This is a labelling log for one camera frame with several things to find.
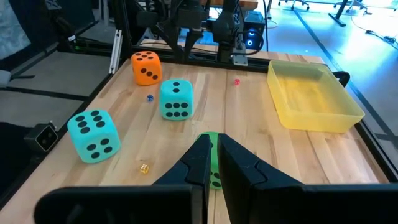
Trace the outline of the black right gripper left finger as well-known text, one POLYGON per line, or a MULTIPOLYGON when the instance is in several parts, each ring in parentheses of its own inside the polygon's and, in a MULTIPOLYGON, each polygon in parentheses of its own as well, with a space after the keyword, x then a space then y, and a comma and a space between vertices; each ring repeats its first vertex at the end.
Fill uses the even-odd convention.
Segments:
POLYGON ((35 224, 207 224, 211 141, 200 136, 152 185, 62 187, 34 209, 35 224))

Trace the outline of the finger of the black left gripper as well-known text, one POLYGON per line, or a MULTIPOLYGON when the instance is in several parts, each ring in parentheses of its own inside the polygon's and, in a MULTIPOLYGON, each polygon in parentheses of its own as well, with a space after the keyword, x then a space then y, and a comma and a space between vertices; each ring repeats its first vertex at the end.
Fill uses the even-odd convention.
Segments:
POLYGON ((188 30, 185 38, 185 45, 184 45, 184 54, 183 54, 183 59, 184 61, 187 61, 190 55, 191 47, 190 47, 190 30, 188 30))
POLYGON ((195 45, 196 41, 203 37, 203 29, 190 29, 189 30, 189 59, 190 60, 201 60, 202 57, 197 57, 192 54, 192 48, 195 45))

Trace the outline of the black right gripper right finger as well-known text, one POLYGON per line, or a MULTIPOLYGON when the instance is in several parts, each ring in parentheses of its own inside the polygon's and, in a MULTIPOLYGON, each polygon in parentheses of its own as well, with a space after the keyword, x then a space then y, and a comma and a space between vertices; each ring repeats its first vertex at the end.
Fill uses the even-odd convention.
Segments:
POLYGON ((303 184, 227 134, 218 164, 231 224, 398 224, 398 184, 303 184))

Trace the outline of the large green foam die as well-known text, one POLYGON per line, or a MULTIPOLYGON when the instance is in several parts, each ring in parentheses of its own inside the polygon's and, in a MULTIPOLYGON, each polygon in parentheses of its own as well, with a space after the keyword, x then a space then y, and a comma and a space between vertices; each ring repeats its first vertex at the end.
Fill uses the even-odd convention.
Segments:
POLYGON ((219 167, 218 167, 218 133, 213 131, 207 131, 201 133, 197 139, 201 135, 207 134, 210 138, 211 142, 211 172, 210 172, 210 187, 215 190, 221 190, 221 181, 220 181, 220 174, 219 174, 219 167))

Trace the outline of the large teal foam die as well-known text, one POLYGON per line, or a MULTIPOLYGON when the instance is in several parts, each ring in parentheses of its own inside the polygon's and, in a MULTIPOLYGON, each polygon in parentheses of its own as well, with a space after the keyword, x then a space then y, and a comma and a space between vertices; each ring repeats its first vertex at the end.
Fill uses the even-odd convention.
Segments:
POLYGON ((76 114, 67 123, 80 159, 87 164, 104 161, 121 149, 121 140, 110 114, 101 109, 76 114))
POLYGON ((192 84, 183 79, 164 81, 160 86, 159 108, 164 119, 190 119, 194 112, 192 84))

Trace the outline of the large orange foam die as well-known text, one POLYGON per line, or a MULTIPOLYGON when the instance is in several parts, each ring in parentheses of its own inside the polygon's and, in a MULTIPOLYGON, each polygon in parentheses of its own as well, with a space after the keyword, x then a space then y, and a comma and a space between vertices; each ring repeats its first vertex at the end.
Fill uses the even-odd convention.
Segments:
POLYGON ((138 85, 154 85, 162 79, 159 56, 153 51, 140 51, 131 56, 132 71, 138 85))

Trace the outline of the black computer blue lights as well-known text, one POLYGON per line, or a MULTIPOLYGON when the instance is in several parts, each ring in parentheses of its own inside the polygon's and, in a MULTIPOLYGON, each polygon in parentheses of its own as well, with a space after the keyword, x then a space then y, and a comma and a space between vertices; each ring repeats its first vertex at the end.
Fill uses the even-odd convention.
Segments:
POLYGON ((265 28, 265 19, 260 12, 247 11, 244 17, 244 43, 247 49, 257 50, 261 46, 265 28))

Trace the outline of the silver aluminium bar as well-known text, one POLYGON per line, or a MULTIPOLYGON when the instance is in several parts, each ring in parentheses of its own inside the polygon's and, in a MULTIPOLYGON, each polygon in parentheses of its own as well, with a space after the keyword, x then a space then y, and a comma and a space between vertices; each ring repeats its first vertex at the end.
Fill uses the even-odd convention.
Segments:
POLYGON ((111 52, 111 61, 109 64, 109 74, 114 75, 119 69, 119 60, 123 44, 122 30, 117 29, 114 36, 113 49, 111 52))

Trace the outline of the yellow translucent plastic bin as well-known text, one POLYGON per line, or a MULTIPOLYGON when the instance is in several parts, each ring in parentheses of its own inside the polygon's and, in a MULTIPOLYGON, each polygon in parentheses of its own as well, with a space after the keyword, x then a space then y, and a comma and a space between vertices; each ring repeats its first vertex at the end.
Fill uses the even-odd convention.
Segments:
POLYGON ((326 65, 272 60, 267 83, 285 128, 344 133, 364 118, 326 65))

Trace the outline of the office chair base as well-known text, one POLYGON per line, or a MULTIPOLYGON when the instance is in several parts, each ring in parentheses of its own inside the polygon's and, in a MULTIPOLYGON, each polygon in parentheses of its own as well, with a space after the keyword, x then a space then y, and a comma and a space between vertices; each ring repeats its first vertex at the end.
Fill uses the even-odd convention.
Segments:
POLYGON ((310 5, 308 2, 306 2, 306 0, 278 0, 279 6, 281 5, 281 2, 285 2, 285 3, 291 2, 291 7, 290 7, 291 10, 295 9, 296 2, 300 2, 303 6, 306 6, 307 11, 310 9, 310 5))

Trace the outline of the black table clamp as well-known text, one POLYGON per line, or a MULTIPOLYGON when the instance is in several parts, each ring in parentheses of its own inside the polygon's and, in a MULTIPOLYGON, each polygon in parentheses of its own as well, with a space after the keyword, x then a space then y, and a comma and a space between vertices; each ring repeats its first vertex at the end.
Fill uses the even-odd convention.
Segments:
POLYGON ((332 74, 344 88, 346 87, 351 78, 350 74, 345 71, 333 72, 332 74))

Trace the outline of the black desk leg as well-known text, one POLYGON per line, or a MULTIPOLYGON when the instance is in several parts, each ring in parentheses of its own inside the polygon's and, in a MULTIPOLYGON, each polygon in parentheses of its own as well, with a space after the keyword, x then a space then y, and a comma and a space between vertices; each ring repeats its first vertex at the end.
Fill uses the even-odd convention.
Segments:
POLYGON ((337 6, 340 6, 339 9, 337 10, 336 14, 329 13, 328 15, 340 26, 340 27, 345 27, 346 24, 340 20, 340 17, 343 13, 344 8, 346 5, 349 3, 349 8, 347 11, 350 11, 352 7, 358 6, 360 10, 365 9, 364 14, 369 14, 371 15, 370 12, 368 12, 368 8, 362 3, 363 0, 342 0, 341 2, 336 2, 334 3, 333 7, 336 8, 337 6))

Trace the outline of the silver metal bracket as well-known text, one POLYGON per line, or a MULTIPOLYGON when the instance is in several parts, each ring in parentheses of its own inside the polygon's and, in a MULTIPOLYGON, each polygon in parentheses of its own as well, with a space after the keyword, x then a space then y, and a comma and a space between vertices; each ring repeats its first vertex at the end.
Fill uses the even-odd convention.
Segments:
POLYGON ((245 55, 232 55, 233 64, 237 66, 248 66, 248 59, 245 55))

